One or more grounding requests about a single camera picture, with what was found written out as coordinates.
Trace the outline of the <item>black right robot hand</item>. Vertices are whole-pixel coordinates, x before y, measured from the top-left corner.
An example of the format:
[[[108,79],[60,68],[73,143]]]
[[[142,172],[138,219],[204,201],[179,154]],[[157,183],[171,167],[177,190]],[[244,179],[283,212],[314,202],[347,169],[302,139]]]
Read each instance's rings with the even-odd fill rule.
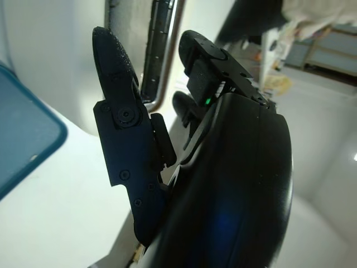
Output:
[[[285,118],[249,73],[203,35],[185,31],[179,56],[189,94],[174,109],[189,129],[177,158],[163,117],[149,114],[118,39],[93,29],[104,99],[95,121],[112,186],[125,186],[139,267],[270,267],[292,203],[292,147]]]

